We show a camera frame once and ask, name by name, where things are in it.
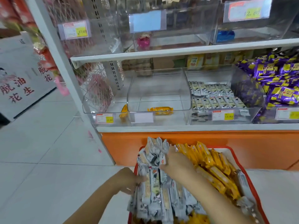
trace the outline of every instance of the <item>cardboard box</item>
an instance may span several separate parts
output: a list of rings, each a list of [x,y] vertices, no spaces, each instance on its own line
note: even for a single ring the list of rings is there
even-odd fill
[[[154,57],[152,59],[154,70],[178,68],[186,66],[186,55],[183,56],[167,56],[167,57]]]

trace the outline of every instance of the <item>shelf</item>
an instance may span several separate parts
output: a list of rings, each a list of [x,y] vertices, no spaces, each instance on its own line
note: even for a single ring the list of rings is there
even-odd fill
[[[178,131],[261,131],[261,130],[299,130],[299,123],[278,124],[202,124],[173,126],[140,126],[140,127],[97,127],[98,132],[178,132]]]
[[[299,45],[299,38],[242,42],[242,43],[222,44],[222,45],[195,46],[195,47],[176,48],[176,49],[160,49],[160,50],[150,50],[150,51],[140,51],[140,52],[124,52],[124,53],[113,53],[113,54],[92,55],[92,56],[73,56],[71,57],[71,61],[74,65],[80,66],[84,63],[90,63],[90,62],[116,61],[116,60],[121,61],[121,60],[150,58],[150,57],[226,52],[226,51],[238,51],[238,50],[245,50],[245,49],[261,49],[261,48],[296,46],[296,45]]]

